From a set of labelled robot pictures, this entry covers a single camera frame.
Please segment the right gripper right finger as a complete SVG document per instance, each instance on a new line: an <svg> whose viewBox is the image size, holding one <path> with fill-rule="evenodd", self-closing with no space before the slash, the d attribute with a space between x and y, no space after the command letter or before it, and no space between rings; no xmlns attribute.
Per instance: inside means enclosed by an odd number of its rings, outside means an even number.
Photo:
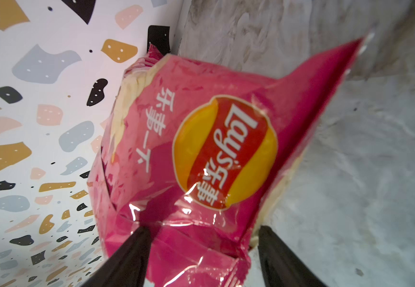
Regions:
<svg viewBox="0 0 415 287"><path fill-rule="evenodd" d="M266 287L326 287L269 226L260 227L258 251Z"/></svg>

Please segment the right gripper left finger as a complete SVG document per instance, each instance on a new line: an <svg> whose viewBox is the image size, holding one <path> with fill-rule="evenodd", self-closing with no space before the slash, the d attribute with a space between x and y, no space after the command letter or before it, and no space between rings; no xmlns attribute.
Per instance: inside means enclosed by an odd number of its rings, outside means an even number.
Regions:
<svg viewBox="0 0 415 287"><path fill-rule="evenodd" d="M83 285L143 287L151 244L151 232L146 227L139 227Z"/></svg>

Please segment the pink potato chips bag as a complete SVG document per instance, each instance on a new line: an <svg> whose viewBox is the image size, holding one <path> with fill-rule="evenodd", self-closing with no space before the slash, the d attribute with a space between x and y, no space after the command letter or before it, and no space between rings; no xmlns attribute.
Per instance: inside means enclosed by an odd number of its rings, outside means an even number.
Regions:
<svg viewBox="0 0 415 287"><path fill-rule="evenodd" d="M242 286L260 223L364 46L354 40L273 79L150 45L124 73L88 178L107 260L146 227L145 281Z"/></svg>

